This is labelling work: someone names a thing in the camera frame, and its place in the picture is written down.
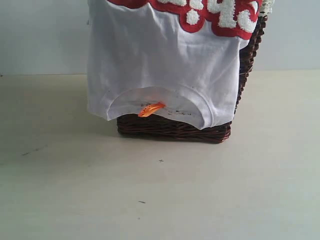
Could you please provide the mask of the grey floral basket liner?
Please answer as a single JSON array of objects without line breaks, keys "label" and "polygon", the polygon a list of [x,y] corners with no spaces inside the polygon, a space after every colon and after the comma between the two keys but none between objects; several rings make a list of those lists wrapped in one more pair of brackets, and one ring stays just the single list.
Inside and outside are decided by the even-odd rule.
[{"label": "grey floral basket liner", "polygon": [[265,17],[272,13],[272,7],[275,0],[263,0],[261,6],[259,7],[259,16]]}]

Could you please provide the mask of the dark brown wicker basket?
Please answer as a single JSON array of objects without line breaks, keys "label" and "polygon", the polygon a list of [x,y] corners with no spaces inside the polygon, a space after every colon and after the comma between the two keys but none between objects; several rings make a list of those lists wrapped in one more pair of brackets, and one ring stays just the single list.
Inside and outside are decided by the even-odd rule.
[{"label": "dark brown wicker basket", "polygon": [[[268,14],[263,12],[258,17],[255,30],[248,45],[240,50],[240,70],[236,104],[242,98],[250,72],[253,69],[254,58],[259,44],[262,42]],[[139,118],[136,114],[127,114],[116,119],[117,131],[121,135],[137,138],[167,139],[173,141],[203,142],[220,144],[231,135],[231,122],[199,130],[190,124],[173,121],[158,115]]]}]

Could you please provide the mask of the white t-shirt with red lettering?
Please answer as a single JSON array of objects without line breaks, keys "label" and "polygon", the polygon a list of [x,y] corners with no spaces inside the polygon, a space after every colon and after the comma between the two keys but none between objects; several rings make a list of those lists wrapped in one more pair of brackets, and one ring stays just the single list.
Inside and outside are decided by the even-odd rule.
[{"label": "white t-shirt with red lettering", "polygon": [[202,130],[233,120],[240,50],[261,0],[90,0],[88,110],[154,114]]}]

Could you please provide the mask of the orange neck label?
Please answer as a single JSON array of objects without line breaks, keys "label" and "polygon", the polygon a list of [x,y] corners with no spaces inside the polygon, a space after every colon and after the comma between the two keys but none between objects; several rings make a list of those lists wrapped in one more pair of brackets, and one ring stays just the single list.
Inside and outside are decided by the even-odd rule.
[{"label": "orange neck label", "polygon": [[149,104],[146,107],[144,107],[138,114],[138,117],[140,118],[147,118],[157,112],[160,109],[163,109],[166,105],[162,102]]}]

